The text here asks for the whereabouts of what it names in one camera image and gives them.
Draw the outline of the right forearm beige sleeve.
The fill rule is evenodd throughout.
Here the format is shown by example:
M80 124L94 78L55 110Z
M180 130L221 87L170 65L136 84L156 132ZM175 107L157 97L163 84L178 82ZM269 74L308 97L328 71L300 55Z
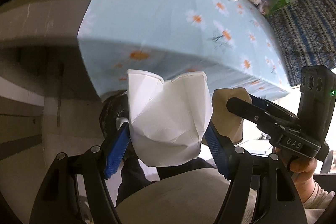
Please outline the right forearm beige sleeve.
M306 209L326 209L334 198L335 192L328 193L314 181L314 190L311 196L303 203Z

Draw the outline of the person's right hand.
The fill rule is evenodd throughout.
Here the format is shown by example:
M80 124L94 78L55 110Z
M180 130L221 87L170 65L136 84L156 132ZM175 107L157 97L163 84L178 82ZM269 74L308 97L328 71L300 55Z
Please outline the person's right hand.
M282 160L285 166L289 166L291 172L297 173L297 177L293 178L293 182L299 193L301 201L306 202L313 194L316 183L313 178L315 169L317 168L316 159L308 159L306 157L299 157L293 160L290 165L288 165L289 159L287 156L283 155L283 152L276 147L273 147L273 153L276 153Z

